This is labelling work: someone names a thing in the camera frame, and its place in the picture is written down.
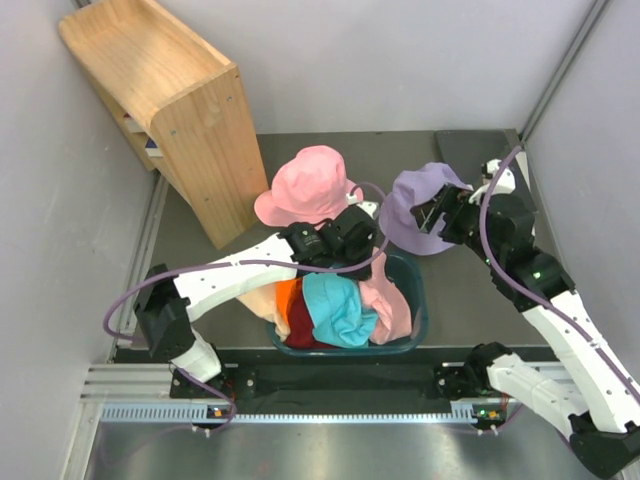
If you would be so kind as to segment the turquoise bucket hat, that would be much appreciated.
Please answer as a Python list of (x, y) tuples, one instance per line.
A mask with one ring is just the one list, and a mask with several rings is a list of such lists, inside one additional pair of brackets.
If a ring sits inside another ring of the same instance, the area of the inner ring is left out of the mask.
[(363, 305), (355, 281), (336, 274), (311, 273), (303, 279), (302, 293), (315, 340), (344, 349), (369, 345), (378, 314)]

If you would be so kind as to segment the light pink bucket hat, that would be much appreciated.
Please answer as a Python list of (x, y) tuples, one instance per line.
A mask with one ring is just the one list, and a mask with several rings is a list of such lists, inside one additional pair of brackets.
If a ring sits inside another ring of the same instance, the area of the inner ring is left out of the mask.
[(387, 255), (381, 253), (370, 265), (371, 277), (359, 283), (362, 304), (378, 315), (369, 340), (376, 345), (407, 337), (412, 332), (411, 310), (405, 297), (386, 276)]

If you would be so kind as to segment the lavender bucket hat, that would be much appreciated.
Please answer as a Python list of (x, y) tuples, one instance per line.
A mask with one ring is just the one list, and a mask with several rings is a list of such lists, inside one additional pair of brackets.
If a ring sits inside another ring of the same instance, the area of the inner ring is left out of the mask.
[(379, 215), (380, 229), (391, 243), (419, 256), (436, 255), (453, 247), (437, 235), (444, 227), (442, 218), (432, 232), (426, 234), (419, 230), (410, 212), (412, 207), (431, 201), (447, 184), (470, 189), (449, 165), (440, 162), (430, 162), (419, 170), (405, 170), (398, 175)]

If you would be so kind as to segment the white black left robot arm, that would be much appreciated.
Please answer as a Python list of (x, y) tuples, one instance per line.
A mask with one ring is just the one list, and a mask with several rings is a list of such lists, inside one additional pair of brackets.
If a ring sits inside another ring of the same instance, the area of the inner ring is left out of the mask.
[(151, 358), (192, 375), (205, 396), (226, 387), (215, 347), (193, 324), (239, 300), (268, 321), (274, 346), (299, 357), (381, 356), (414, 349), (428, 311), (414, 261), (375, 247), (377, 206), (360, 202), (334, 219), (295, 222), (226, 258), (149, 270), (134, 313)]

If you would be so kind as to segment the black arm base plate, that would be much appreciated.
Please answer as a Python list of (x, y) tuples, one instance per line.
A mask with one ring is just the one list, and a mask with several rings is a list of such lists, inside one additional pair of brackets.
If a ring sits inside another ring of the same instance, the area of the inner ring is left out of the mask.
[(489, 387), (473, 381), (461, 366), (417, 363), (240, 365), (225, 368), (210, 380), (197, 380), (193, 374), (176, 371), (173, 382), (174, 398), (209, 397), (213, 388), (234, 400), (269, 398), (291, 391), (408, 391), (450, 400), (494, 395)]

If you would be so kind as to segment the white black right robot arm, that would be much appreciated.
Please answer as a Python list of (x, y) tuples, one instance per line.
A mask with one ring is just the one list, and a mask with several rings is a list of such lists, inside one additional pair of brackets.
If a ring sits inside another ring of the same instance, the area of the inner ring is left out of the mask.
[(547, 341), (572, 380), (566, 386), (493, 342), (464, 364), (469, 388), (519, 401), (564, 437), (582, 465), (611, 479), (639, 459), (639, 385), (599, 332), (561, 263), (534, 244), (534, 215), (513, 194), (474, 194), (448, 184), (420, 229), (465, 245), (489, 267), (497, 290)]

